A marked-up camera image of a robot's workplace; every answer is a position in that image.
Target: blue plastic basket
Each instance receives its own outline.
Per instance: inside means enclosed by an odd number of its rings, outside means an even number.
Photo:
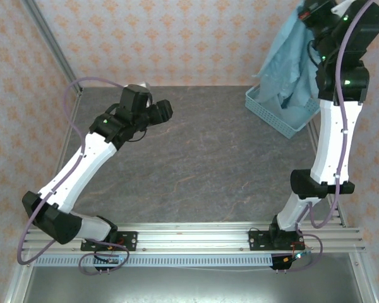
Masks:
[[[293,128],[256,101],[258,99],[259,92],[259,86],[254,86],[246,92],[246,108],[263,119],[266,123],[271,125],[288,139],[291,139],[298,131],[303,129],[305,125],[309,123],[309,121],[320,111],[318,102],[310,99],[304,106],[304,109],[306,109],[306,114],[300,117],[300,125],[298,125],[298,128]]]

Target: light blue cloth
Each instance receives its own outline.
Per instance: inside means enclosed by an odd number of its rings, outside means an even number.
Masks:
[[[301,116],[306,115],[303,107],[311,96],[318,95],[317,68],[307,53],[307,45],[313,39],[313,33],[299,20],[296,8],[274,39],[260,72],[254,75],[260,78],[256,101],[292,127],[298,126]],[[313,48],[311,55],[320,62]]]

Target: orange floral wallpaper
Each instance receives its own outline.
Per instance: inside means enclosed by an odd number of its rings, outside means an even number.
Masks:
[[[379,36],[368,48],[364,61],[371,74],[370,87],[357,122],[349,161],[350,178],[356,190],[353,195],[343,197],[342,205],[349,225],[363,228],[379,283]]]
[[[298,2],[37,1],[77,77],[152,85],[252,85]]]
[[[21,198],[56,168],[67,127],[59,99],[65,86],[21,1],[0,1],[0,302],[27,221]]]

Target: black mounting plate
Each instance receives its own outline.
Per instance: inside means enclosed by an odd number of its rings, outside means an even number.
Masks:
[[[138,232],[117,232],[116,236],[117,242],[120,242],[122,246],[126,247],[128,251],[136,251],[136,244],[138,243]],[[113,251],[123,251],[119,247],[115,248]],[[81,251],[110,251],[107,246],[101,245],[95,242],[86,241],[81,242]]]
[[[250,230],[248,232],[248,244],[250,251],[292,251],[295,245],[296,251],[303,251],[304,244],[293,244],[300,242],[300,236],[294,232],[287,232],[287,239],[274,243],[271,240],[270,232],[267,230]]]

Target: gray marble surface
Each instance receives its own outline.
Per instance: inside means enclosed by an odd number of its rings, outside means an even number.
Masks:
[[[126,143],[88,183],[75,211],[122,222],[271,220],[285,205],[292,169],[310,168],[306,129],[291,140],[244,107],[243,86],[153,87],[155,101],[174,114]],[[87,132],[95,117],[119,102],[117,88],[86,88],[76,124]],[[65,160],[80,142],[72,134]],[[325,201],[315,215],[328,211]]]

